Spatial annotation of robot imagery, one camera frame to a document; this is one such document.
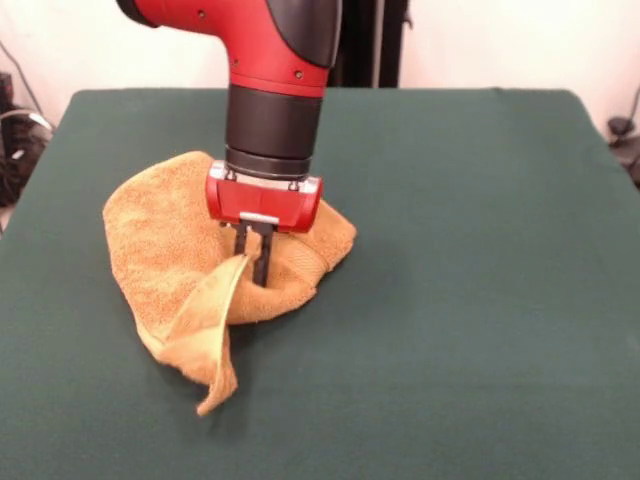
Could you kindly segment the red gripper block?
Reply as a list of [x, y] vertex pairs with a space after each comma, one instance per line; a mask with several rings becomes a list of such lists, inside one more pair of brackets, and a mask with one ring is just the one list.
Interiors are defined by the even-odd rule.
[[[206, 202], [214, 220], [231, 223], [235, 231], [234, 255], [246, 254], [249, 226], [245, 221], [274, 225], [280, 232], [306, 233], [316, 218], [323, 181], [309, 177], [297, 190], [289, 186], [263, 186], [225, 179], [223, 172], [210, 171], [206, 179]], [[260, 252], [254, 261], [253, 282], [265, 287], [268, 281], [273, 226], [254, 226], [260, 236]]]

